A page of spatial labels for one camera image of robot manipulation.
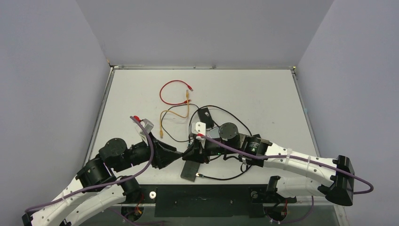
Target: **metal edge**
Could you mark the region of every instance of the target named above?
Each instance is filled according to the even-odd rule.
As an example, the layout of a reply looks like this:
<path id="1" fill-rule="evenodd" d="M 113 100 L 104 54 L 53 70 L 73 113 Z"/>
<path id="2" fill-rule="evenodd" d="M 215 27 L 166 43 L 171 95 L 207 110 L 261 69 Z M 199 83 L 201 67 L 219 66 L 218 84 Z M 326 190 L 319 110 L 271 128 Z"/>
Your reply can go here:
<path id="1" fill-rule="evenodd" d="M 106 84 L 105 90 L 104 90 L 103 100 L 101 102 L 101 106 L 100 106 L 100 109 L 98 111 L 96 123 L 95 123 L 94 128 L 93 128 L 93 134 L 91 135 L 90 145 L 88 147 L 88 152 L 86 154 L 86 158 L 85 158 L 85 161 L 83 163 L 83 166 L 89 161 L 91 153 L 93 152 L 94 143 L 96 142 L 96 138 L 97 138 L 98 128 L 100 126 L 101 119 L 103 117 L 105 104 L 107 103 L 108 94 L 110 93 L 110 88 L 111 88 L 111 84 L 112 84 L 112 80 L 113 80 L 114 74 L 115 74 L 115 70 L 114 70 L 113 67 L 111 67 L 110 74 L 108 75 L 108 81 L 107 81 L 107 84 Z"/>
<path id="2" fill-rule="evenodd" d="M 137 203 L 124 203 L 124 204 L 115 204 L 113 206 L 136 206 Z M 142 203 L 140 206 L 156 206 L 156 203 Z M 273 206 L 273 204 L 264 203 L 263 206 Z M 298 196 L 296 203 L 290 203 L 290 206 L 311 206 L 311 197 L 310 196 Z M 314 197 L 314 206 L 334 206 L 335 209 L 339 209 L 339 211 L 335 211 L 337 217 L 342 213 L 343 206 L 337 206 L 329 201 L 327 201 L 324 197 Z"/>
<path id="3" fill-rule="evenodd" d="M 311 126 L 311 121 L 309 119 L 308 112 L 307 112 L 307 109 L 306 109 L 305 104 L 303 102 L 301 91 L 299 89 L 299 85 L 298 85 L 298 82 L 297 82 L 298 78 L 296 77 L 295 67 L 291 70 L 291 73 L 292 73 L 292 78 L 294 80 L 294 84 L 295 84 L 295 87 L 296 87 L 296 91 L 298 92 L 299 101 L 301 101 L 301 105 L 302 105 L 303 113 L 305 115 L 306 122 L 308 123 L 309 132 L 311 133 L 311 138 L 312 138 L 312 141 L 313 141 L 314 148 L 316 150 L 316 155 L 318 157 L 320 157 L 320 151 L 319 151 L 319 147 L 317 146 L 316 137 L 314 136 L 313 128 Z"/>
<path id="4" fill-rule="evenodd" d="M 343 206 L 334 206 L 336 217 L 338 219 L 338 223 L 340 226 L 350 226 L 348 217 L 345 213 L 345 207 Z"/>
<path id="5" fill-rule="evenodd" d="M 116 65 L 115 70 L 293 70 L 293 66 L 223 66 L 223 65 L 193 65 L 193 66 L 148 66 L 148 65 Z"/>

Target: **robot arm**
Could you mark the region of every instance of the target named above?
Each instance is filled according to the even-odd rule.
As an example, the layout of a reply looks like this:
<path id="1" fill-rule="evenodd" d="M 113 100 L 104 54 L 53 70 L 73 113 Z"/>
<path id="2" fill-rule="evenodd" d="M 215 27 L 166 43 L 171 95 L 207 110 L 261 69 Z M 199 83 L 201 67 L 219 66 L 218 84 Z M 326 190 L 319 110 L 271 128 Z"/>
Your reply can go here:
<path id="1" fill-rule="evenodd" d="M 63 198 L 70 192 L 82 189 L 81 182 L 77 179 L 73 179 L 72 182 L 54 199 Z M 31 217 L 32 226 L 59 226 L 60 222 L 65 217 L 75 210 L 76 207 L 81 205 L 84 201 L 94 196 L 95 192 L 79 193 L 71 198 L 67 198 L 62 202 L 55 203 L 53 205 L 46 206 L 41 210 L 35 212 Z"/>
<path id="2" fill-rule="evenodd" d="M 341 155 L 337 159 L 319 158 L 295 152 L 257 135 L 240 134 L 237 126 L 232 123 L 220 126 L 220 142 L 217 142 L 201 134 L 201 128 L 205 126 L 202 122 L 192 125 L 192 133 L 202 145 L 202 150 L 198 153 L 210 155 L 206 147 L 210 147 L 207 143 L 213 143 L 217 145 L 217 152 L 238 153 L 240 161 L 244 164 L 278 168 L 303 176 L 299 178 L 271 177 L 267 187 L 267 192 L 270 194 L 276 193 L 282 199 L 300 195 L 325 196 L 327 200 L 338 205 L 351 206 L 353 204 L 354 178 L 348 175 L 354 175 L 354 171 L 349 158 Z"/>
<path id="3" fill-rule="evenodd" d="M 122 183 L 104 188 L 97 195 L 87 199 L 76 207 L 66 218 L 65 223 L 70 226 L 78 226 L 87 219 L 104 211 L 106 208 L 125 200 L 134 201 L 140 194 L 140 186 L 135 178 Z"/>
<path id="4" fill-rule="evenodd" d="M 349 158 L 345 156 L 328 159 L 294 152 L 261 139 L 257 135 L 240 134 L 232 123 L 220 127 L 221 143 L 219 143 L 200 133 L 200 128 L 205 128 L 205 124 L 201 122 L 193 125 L 195 128 L 192 129 L 199 141 L 194 141 L 185 153 L 180 153 L 176 148 L 153 137 L 150 133 L 153 128 L 151 122 L 143 120 L 141 123 L 149 133 L 146 136 L 151 138 L 152 146 L 154 146 L 151 162 L 154 168 L 166 167 L 180 157 L 183 157 L 183 160 L 207 163 L 211 155 L 238 153 L 240 161 L 244 164 L 278 168 L 303 176 L 271 177 L 266 188 L 266 193 L 269 195 L 277 196 L 280 200 L 301 195 L 325 196 L 330 202 L 343 206 L 352 205 L 354 179 L 348 175 L 354 175 L 354 172 Z M 125 200 L 134 202 L 140 194 L 140 186 L 135 178 L 105 188 L 103 186 L 92 188 L 92 186 L 115 181 L 111 168 L 120 172 L 149 161 L 149 152 L 148 144 L 144 141 L 127 148 L 126 143 L 120 138 L 109 140 L 100 149 L 99 154 L 86 163 L 72 182 L 52 202 L 47 203 L 47 206 L 41 210 L 22 217 L 24 226 L 78 226 L 114 204 Z M 77 190 L 82 188 L 88 188 L 88 190 L 78 193 Z"/>

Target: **white tabletop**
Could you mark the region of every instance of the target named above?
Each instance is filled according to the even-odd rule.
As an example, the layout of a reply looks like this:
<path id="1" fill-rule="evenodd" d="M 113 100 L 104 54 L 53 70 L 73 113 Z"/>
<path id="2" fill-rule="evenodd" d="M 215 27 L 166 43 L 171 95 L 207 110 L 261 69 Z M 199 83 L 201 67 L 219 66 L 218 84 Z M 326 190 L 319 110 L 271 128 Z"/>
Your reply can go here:
<path id="1" fill-rule="evenodd" d="M 154 124 L 152 133 L 159 138 L 159 114 L 170 106 L 159 98 L 160 88 L 170 80 L 183 80 L 194 89 L 190 92 L 192 103 L 199 107 L 216 105 L 230 111 L 242 120 L 252 134 L 260 134 L 283 147 L 316 156 L 309 127 L 290 70 L 115 70 L 104 114 L 98 129 L 93 158 L 105 143 L 114 137 L 124 139 L 128 146 L 141 141 L 135 124 L 129 118 L 137 115 Z M 163 97 L 169 102 L 185 100 L 187 87 L 179 82 L 171 83 L 163 90 Z M 190 107 L 191 114 L 195 107 Z M 235 123 L 240 133 L 245 128 L 220 110 L 210 108 L 212 118 L 219 125 Z M 174 108 L 182 115 L 186 107 Z M 178 140 L 188 136 L 189 119 L 181 119 L 168 113 L 164 127 Z M 164 133 L 161 141 L 184 152 L 187 143 L 173 141 Z M 223 161 L 219 158 L 210 164 L 202 164 L 199 173 L 217 178 L 229 178 L 240 173 L 241 162 L 235 159 Z M 132 175 L 144 163 L 116 175 Z M 229 181 L 215 181 L 197 178 L 195 183 L 181 179 L 184 161 L 174 161 L 164 169 L 150 167 L 137 177 L 140 184 L 266 184 L 270 176 L 295 177 L 295 174 L 279 169 L 252 167 L 243 176 Z"/>

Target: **red wire terminal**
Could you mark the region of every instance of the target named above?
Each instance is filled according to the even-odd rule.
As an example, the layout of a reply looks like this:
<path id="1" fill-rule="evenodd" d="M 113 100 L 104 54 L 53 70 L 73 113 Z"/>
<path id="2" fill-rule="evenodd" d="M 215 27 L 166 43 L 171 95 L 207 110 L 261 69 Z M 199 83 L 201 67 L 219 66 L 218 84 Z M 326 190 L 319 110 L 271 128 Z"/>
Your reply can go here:
<path id="1" fill-rule="evenodd" d="M 135 118 L 137 121 L 141 121 L 137 115 L 133 116 L 133 118 Z"/>

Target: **cable tie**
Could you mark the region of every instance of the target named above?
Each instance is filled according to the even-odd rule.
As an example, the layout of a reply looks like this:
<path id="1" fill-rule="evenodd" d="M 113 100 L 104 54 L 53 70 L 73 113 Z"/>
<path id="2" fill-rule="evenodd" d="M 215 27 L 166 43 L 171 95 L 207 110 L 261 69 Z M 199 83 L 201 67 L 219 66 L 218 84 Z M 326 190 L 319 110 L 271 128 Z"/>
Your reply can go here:
<path id="1" fill-rule="evenodd" d="M 66 205 L 67 205 L 67 206 L 70 206 L 70 205 L 71 205 L 71 204 L 64 198 L 64 191 L 61 192 L 61 199 L 62 199 L 64 202 L 66 202 Z"/>
<path id="2" fill-rule="evenodd" d="M 305 173 L 305 177 L 308 177 L 308 170 L 309 170 L 309 164 L 311 162 L 311 157 L 310 155 L 308 156 L 308 164 L 306 165 L 306 173 Z"/>
<path id="3" fill-rule="evenodd" d="M 284 168 L 283 170 L 287 170 L 287 166 L 288 166 L 288 162 L 289 162 L 289 157 L 292 153 L 292 149 L 288 149 L 287 150 L 287 156 L 286 156 L 286 162 L 284 163 Z"/>

